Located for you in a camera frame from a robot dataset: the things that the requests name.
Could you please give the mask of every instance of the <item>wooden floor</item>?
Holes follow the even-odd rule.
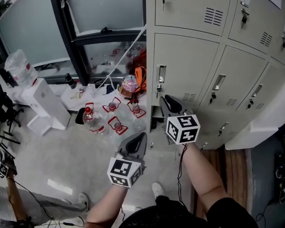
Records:
[[[247,208],[247,166],[244,150],[227,151],[224,149],[202,151],[221,176],[230,197]],[[192,187],[191,211],[197,217],[206,219],[200,199]]]

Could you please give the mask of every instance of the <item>black chair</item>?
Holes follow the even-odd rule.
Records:
[[[0,121],[2,123],[7,121],[7,126],[9,126],[9,133],[11,133],[12,123],[16,122],[19,127],[21,124],[15,119],[20,112],[24,112],[24,109],[19,109],[18,111],[13,109],[14,105],[12,100],[7,96],[7,93],[3,91],[0,85]]]

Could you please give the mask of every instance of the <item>black window frame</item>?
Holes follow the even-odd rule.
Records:
[[[104,79],[105,76],[93,76],[90,75],[87,71],[89,66],[89,61],[85,52],[85,45],[98,44],[98,43],[107,43],[107,42],[123,42],[123,41],[134,41],[140,30],[122,30],[122,31],[112,31],[109,33],[94,33],[89,35],[77,36],[73,21],[70,16],[70,11],[68,6],[61,8],[62,0],[51,0],[52,8],[54,15],[57,21],[57,25],[63,39],[65,48],[69,55],[69,58],[73,64],[73,67],[78,75],[78,78],[82,85],[86,86],[88,83],[94,83],[98,79]],[[143,6],[143,26],[146,24],[146,0],[142,0]],[[144,33],[138,41],[146,41],[146,33]],[[8,53],[2,43],[0,38],[0,47],[5,54],[6,58]],[[123,77],[112,77],[113,82],[120,82]],[[45,80],[49,84],[63,84],[64,76],[52,76],[46,77]]]

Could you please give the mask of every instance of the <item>human arm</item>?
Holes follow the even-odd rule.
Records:
[[[222,179],[194,143],[187,145],[183,162],[207,213],[218,200],[227,198]]]
[[[127,188],[112,185],[105,196],[88,213],[86,228],[108,228],[115,222],[121,209]]]
[[[12,206],[15,218],[18,221],[26,220],[27,212],[25,210],[22,199],[20,197],[19,190],[14,182],[14,174],[11,169],[9,169],[8,171],[7,193],[8,193],[9,202]]]

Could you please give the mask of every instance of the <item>gray floor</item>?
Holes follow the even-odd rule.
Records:
[[[79,193],[85,192],[92,202],[98,202],[111,186],[107,168],[116,149],[88,131],[79,129],[74,122],[75,115],[66,131],[51,129],[43,137],[37,136],[26,127],[35,115],[30,108],[25,108],[25,113],[20,116],[23,126],[14,129],[15,138],[21,142],[21,145],[10,145],[16,154],[16,181],[43,195],[76,202]],[[147,166],[145,173],[128,191],[124,202],[127,217],[135,207],[145,208],[155,204],[151,190],[154,181],[163,184],[168,197],[178,200],[179,156],[163,148],[154,148],[147,150],[144,160]],[[72,190],[72,194],[49,186],[49,180]],[[191,185],[186,171],[181,183],[182,199],[189,207]],[[0,179],[0,186],[5,185],[6,181]],[[119,215],[114,227],[120,223]]]
[[[263,213],[266,204],[274,197],[274,159],[275,153],[279,151],[283,152],[283,146],[275,135],[251,150],[254,218],[258,213]],[[285,202],[268,206],[265,218],[266,228],[285,227]],[[263,228],[264,220],[259,221],[258,225]]]

